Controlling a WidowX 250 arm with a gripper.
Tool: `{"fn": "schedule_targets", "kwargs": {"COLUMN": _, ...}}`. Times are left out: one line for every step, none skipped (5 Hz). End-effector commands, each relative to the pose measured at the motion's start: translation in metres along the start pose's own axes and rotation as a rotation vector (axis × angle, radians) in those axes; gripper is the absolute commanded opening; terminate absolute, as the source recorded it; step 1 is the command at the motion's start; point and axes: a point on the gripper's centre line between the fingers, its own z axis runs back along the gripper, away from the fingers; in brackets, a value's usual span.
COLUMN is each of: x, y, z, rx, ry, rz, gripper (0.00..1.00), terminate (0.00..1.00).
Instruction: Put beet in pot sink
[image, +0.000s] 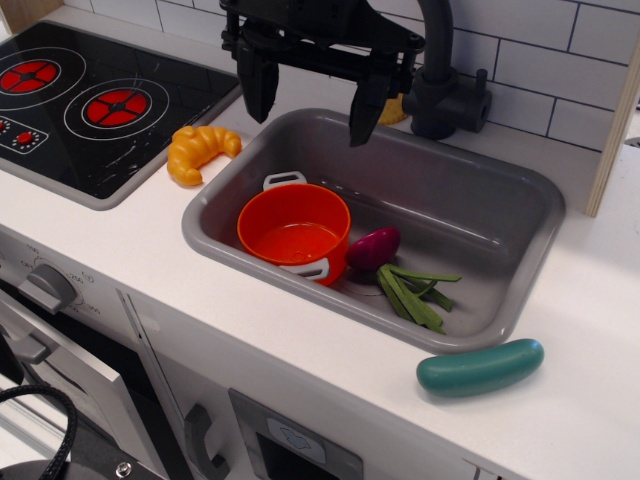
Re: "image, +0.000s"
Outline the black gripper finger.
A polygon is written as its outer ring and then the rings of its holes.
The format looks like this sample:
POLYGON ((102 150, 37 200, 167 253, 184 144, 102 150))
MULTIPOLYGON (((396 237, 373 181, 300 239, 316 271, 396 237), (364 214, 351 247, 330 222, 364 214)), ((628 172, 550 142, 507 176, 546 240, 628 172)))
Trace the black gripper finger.
POLYGON ((236 49, 237 74, 247 113, 263 123, 274 105, 279 83, 279 67, 264 52, 245 39, 236 49))
POLYGON ((388 99, 399 93, 396 78, 397 54, 371 52, 359 73, 350 108, 350 146, 366 144, 377 125, 388 99))

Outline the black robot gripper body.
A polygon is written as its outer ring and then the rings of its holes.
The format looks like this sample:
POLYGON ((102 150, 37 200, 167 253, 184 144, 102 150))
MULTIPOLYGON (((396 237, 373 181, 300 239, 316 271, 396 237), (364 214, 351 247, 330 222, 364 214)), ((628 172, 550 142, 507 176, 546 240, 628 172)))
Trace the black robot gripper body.
POLYGON ((223 47, 236 61, 240 39, 279 65, 357 82, 371 52, 397 54, 399 92, 413 80, 420 35, 385 18, 366 1, 222 1, 223 47))

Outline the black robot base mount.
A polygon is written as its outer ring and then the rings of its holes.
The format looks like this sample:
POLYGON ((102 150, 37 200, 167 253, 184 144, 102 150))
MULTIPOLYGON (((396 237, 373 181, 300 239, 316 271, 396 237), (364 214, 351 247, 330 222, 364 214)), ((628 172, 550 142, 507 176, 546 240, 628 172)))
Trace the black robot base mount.
MULTIPOLYGON (((2 479, 39 479, 53 456, 24 460, 1 468, 2 479)), ((66 460, 57 479, 163 479, 134 457, 120 450, 89 450, 66 460)))

